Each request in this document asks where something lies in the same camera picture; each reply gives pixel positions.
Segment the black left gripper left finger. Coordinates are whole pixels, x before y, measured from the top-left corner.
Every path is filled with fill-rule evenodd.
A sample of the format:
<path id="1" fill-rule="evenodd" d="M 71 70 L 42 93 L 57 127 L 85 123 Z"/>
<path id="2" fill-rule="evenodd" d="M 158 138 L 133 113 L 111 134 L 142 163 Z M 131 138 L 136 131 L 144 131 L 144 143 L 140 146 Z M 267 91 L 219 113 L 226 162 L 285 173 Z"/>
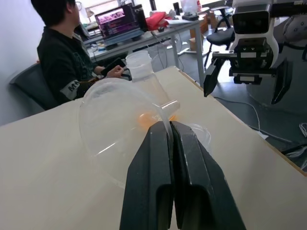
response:
<path id="1" fill-rule="evenodd" d="M 129 165 L 119 230 L 168 230 L 172 179 L 167 131 L 163 122 L 157 122 Z"/>

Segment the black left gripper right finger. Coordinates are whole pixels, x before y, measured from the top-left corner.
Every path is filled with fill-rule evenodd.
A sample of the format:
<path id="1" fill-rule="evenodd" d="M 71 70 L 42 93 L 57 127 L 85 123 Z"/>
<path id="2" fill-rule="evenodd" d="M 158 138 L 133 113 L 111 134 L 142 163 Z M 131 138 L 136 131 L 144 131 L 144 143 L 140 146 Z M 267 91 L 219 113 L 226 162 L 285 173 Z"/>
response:
<path id="1" fill-rule="evenodd" d="M 224 173 L 192 129 L 171 122 L 180 230 L 246 230 Z"/>

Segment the clear flask with orange liquid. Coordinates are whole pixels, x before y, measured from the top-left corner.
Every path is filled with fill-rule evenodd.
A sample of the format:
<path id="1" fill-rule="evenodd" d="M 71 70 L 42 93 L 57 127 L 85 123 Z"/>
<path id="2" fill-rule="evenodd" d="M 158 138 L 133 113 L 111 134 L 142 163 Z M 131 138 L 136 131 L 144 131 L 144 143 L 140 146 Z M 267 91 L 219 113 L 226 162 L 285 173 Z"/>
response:
<path id="1" fill-rule="evenodd" d="M 145 50 L 137 51 L 126 57 L 126 66 L 130 71 L 132 82 L 160 107 L 169 121 L 177 121 L 180 103 L 171 100 L 152 67 L 152 58 Z"/>

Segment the grey chair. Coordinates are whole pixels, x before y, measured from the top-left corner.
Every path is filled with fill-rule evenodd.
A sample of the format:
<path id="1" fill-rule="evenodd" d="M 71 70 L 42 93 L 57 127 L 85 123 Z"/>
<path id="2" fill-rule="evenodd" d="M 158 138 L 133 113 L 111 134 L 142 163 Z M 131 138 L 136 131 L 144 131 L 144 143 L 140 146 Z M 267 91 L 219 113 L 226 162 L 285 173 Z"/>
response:
<path id="1" fill-rule="evenodd" d="M 10 81 L 10 85 L 16 86 L 45 111 L 60 105 L 45 81 L 40 63 L 33 64 L 17 74 Z"/>

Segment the red cloth bag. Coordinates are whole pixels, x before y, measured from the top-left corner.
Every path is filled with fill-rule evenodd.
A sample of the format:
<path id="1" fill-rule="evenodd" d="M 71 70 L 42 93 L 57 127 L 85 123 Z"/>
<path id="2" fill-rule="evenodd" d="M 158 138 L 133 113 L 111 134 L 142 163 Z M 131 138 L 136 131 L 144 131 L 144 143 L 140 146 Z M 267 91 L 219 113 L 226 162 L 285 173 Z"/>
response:
<path id="1" fill-rule="evenodd" d="M 148 31 L 158 30 L 160 27 L 167 27 L 168 21 L 172 20 L 166 12 L 154 12 L 150 17 L 146 18 Z"/>

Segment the bystander bare hand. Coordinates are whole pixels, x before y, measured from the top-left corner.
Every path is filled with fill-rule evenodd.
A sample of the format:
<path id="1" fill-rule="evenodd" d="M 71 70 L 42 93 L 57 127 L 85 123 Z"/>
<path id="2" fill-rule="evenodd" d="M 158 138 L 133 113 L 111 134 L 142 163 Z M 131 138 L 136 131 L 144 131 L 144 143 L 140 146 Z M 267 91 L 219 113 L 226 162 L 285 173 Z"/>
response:
<path id="1" fill-rule="evenodd" d="M 106 76 L 108 78 L 121 78 L 123 72 L 124 69 L 120 65 L 117 65 L 113 69 L 111 69 Z"/>

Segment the open laptop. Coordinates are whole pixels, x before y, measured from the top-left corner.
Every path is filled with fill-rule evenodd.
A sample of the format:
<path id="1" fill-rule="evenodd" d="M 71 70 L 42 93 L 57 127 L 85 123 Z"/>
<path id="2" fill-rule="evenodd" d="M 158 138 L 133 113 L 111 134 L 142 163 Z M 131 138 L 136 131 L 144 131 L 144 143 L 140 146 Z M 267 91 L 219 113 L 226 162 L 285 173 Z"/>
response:
<path id="1" fill-rule="evenodd" d="M 95 15 L 105 47 L 145 34 L 131 3 Z"/>

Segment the cardboard box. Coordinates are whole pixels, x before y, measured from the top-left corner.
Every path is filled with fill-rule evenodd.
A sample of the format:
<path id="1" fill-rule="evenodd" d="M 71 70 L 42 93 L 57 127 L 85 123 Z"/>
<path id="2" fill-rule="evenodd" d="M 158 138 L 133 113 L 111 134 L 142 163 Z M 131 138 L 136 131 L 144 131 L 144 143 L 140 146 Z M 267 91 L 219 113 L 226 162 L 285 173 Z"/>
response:
<path id="1" fill-rule="evenodd" d="M 202 51 L 203 51 L 203 40 L 204 40 L 204 37 L 201 36 Z M 197 51 L 197 45 L 196 45 L 195 37 L 189 39 L 189 45 L 190 45 L 190 51 Z"/>

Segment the black smartphone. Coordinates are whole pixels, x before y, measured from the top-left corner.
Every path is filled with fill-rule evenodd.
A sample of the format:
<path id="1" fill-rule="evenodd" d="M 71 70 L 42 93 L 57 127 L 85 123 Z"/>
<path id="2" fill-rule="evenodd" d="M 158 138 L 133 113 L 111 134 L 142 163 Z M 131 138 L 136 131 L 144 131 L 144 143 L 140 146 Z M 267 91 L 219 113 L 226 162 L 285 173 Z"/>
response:
<path id="1" fill-rule="evenodd" d="M 106 77 L 107 74 L 116 66 L 121 66 L 122 68 L 124 68 L 126 66 L 126 64 L 122 61 L 122 59 L 117 58 L 115 59 L 113 62 L 111 62 L 109 65 L 107 65 L 100 73 L 101 76 Z"/>

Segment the white plastic bag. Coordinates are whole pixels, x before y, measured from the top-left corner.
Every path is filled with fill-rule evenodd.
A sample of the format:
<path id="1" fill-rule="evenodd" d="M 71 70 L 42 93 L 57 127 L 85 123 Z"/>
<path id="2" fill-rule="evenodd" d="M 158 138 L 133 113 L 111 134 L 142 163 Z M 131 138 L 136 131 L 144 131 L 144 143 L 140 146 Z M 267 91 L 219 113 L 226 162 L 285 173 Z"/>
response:
<path id="1" fill-rule="evenodd" d="M 180 3 L 185 15 L 196 14 L 202 9 L 200 0 L 180 0 Z"/>

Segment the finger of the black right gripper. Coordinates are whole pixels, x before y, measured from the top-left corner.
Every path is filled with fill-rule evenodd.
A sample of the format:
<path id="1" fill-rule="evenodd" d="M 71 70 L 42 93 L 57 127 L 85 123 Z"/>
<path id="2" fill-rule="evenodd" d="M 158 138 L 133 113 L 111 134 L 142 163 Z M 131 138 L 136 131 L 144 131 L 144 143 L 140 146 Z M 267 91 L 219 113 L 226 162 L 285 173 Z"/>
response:
<path id="1" fill-rule="evenodd" d="M 271 104 L 277 104 L 288 92 L 292 82 L 293 63 L 284 59 L 276 68 L 273 68 L 275 85 Z"/>
<path id="2" fill-rule="evenodd" d="M 210 95 L 217 85 L 218 82 L 218 75 L 220 73 L 220 70 L 224 64 L 225 60 L 221 58 L 213 59 L 210 66 L 205 71 L 205 79 L 203 83 L 203 92 L 204 97 L 207 97 Z"/>

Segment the black office chair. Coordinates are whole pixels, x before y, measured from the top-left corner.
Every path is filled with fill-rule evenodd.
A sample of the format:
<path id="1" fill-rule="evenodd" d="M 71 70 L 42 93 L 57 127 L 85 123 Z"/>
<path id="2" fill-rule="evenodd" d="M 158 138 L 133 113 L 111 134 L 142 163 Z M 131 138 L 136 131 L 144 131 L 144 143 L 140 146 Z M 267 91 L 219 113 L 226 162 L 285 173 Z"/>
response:
<path id="1" fill-rule="evenodd" d="M 221 7 L 216 7 L 216 8 L 211 8 L 212 11 L 220 11 L 222 15 L 222 19 L 218 22 L 216 25 L 214 32 L 211 35 L 208 35 L 206 37 L 206 40 L 210 43 L 209 50 L 206 53 L 206 60 L 204 62 L 204 69 L 207 69 L 207 62 L 209 59 L 209 55 L 212 51 L 212 46 L 226 46 L 226 50 L 229 49 L 231 43 L 235 39 L 235 32 L 233 27 L 231 26 L 229 22 L 229 17 L 231 16 L 230 14 L 226 13 L 226 9 L 230 9 L 228 6 L 221 6 Z M 221 23 L 225 22 L 226 24 L 226 29 L 225 30 L 218 30 L 219 26 Z"/>

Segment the clear plastic funnel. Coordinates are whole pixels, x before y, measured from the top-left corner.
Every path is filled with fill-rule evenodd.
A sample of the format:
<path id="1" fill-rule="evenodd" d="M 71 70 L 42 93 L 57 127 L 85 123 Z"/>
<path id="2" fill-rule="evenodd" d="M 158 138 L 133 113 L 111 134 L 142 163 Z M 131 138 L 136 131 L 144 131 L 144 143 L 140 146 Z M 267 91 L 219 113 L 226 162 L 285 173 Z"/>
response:
<path id="1" fill-rule="evenodd" d="M 79 127 L 90 157 L 133 157 L 150 126 L 169 126 L 180 108 L 177 100 L 159 103 L 136 83 L 106 79 L 94 84 L 82 99 Z"/>

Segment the black thermos bottle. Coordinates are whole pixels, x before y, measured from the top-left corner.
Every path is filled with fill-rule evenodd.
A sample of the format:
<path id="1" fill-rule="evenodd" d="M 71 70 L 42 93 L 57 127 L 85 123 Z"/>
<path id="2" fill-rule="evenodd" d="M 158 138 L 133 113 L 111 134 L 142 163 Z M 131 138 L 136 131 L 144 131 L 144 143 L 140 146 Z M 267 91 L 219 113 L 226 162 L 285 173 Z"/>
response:
<path id="1" fill-rule="evenodd" d="M 145 14 L 144 14 L 144 10 L 142 8 L 142 5 L 136 5 L 133 6 L 134 12 L 136 14 L 137 20 L 139 22 L 140 28 L 142 31 L 147 32 L 148 31 L 148 25 L 146 22 L 146 18 L 145 18 Z"/>

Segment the grey office desk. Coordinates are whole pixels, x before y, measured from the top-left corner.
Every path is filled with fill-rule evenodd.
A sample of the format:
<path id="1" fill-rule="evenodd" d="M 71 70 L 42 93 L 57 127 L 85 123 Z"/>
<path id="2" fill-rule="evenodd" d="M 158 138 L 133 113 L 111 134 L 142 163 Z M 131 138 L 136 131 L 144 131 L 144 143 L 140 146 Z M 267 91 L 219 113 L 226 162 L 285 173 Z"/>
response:
<path id="1" fill-rule="evenodd" d="M 163 32 L 153 31 L 146 32 L 143 34 L 139 40 L 132 41 L 128 40 L 123 43 L 120 43 L 118 46 L 104 51 L 96 50 L 93 52 L 90 48 L 88 48 L 88 52 L 90 58 L 93 61 L 100 61 L 109 57 L 113 57 L 118 54 L 129 52 L 131 53 L 134 50 L 140 49 L 142 47 L 146 47 L 152 45 L 156 42 L 161 42 L 163 39 L 169 38 L 171 39 L 171 45 L 173 47 L 173 56 L 175 60 L 175 66 L 179 67 L 179 59 L 177 54 L 177 47 L 175 36 L 181 32 L 194 30 L 195 32 L 195 42 L 196 42 L 196 56 L 197 56 L 197 64 L 198 64 L 198 76 L 200 84 L 203 84 L 204 81 L 204 63 L 203 63 L 203 43 L 201 40 L 201 29 L 200 24 L 204 21 L 203 18 L 199 18 L 197 21 L 187 22 L 183 24 L 179 24 L 178 26 L 166 28 Z"/>

